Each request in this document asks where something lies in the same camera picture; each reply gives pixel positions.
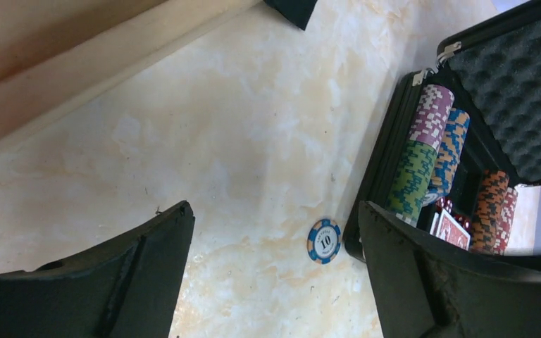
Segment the blue poker chip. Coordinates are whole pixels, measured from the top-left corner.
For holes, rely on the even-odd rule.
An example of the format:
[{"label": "blue poker chip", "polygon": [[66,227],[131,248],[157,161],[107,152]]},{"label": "blue poker chip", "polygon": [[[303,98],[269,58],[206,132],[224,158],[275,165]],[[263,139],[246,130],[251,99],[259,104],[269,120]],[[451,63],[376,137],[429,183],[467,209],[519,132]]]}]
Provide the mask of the blue poker chip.
[{"label": "blue poker chip", "polygon": [[334,221],[322,219],[316,222],[308,234],[308,255],[320,264],[330,263],[341,248],[341,230]]}]

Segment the black object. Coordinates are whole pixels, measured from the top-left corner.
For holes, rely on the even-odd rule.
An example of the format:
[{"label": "black object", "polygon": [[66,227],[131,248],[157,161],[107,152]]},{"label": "black object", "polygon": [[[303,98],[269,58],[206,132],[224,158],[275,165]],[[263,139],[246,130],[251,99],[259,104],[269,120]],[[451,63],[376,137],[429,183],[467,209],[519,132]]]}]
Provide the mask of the black object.
[{"label": "black object", "polygon": [[0,275],[0,338],[166,338],[193,230],[183,201],[86,251]]},{"label": "black object", "polygon": [[[416,71],[396,86],[383,126],[344,229],[347,252],[363,261],[358,203],[384,206],[403,152],[421,87],[453,91],[454,106],[470,127],[449,198],[456,213],[472,216],[476,182],[484,170],[503,170],[510,187],[541,185],[541,0],[532,0],[444,40],[437,72]],[[428,229],[434,206],[423,208]]]},{"label": "black object", "polygon": [[317,0],[264,0],[301,30],[306,30]]},{"label": "black object", "polygon": [[541,256],[470,253],[371,202],[359,224],[390,337],[541,337]]}]

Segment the foam lining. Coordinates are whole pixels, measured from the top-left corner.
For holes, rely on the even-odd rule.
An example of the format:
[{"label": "foam lining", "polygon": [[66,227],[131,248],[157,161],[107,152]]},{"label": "foam lining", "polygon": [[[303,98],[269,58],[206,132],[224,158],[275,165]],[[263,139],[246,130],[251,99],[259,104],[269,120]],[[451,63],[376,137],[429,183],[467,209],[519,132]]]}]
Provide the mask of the foam lining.
[{"label": "foam lining", "polygon": [[541,180],[541,20],[447,62],[518,175]]}]

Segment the poker chip case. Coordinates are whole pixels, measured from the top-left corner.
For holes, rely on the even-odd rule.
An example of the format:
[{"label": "poker chip case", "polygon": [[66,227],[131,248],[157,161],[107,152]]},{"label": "poker chip case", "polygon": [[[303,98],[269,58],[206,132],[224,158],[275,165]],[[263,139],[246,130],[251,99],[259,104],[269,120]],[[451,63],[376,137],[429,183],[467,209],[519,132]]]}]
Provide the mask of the poker chip case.
[{"label": "poker chip case", "polygon": [[[347,253],[365,261],[359,204],[385,207],[407,145],[422,88],[453,92],[453,108],[470,116],[465,145],[448,198],[472,217],[486,170],[501,170],[509,187],[541,185],[541,0],[532,0],[444,40],[436,70],[409,73],[395,87],[354,207],[344,228]],[[421,209],[428,230],[434,204]]]}]

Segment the poker set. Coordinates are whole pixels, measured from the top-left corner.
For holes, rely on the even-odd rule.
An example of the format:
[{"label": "poker set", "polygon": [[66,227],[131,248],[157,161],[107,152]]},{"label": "poker set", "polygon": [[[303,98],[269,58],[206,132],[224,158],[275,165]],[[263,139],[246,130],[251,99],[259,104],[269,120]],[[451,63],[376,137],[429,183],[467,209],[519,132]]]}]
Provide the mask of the poker set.
[{"label": "poker set", "polygon": [[455,241],[469,251],[502,255],[519,185],[541,185],[541,1],[447,38],[436,69],[401,79],[344,247],[365,261],[359,203],[370,201],[437,237],[466,233]]}]

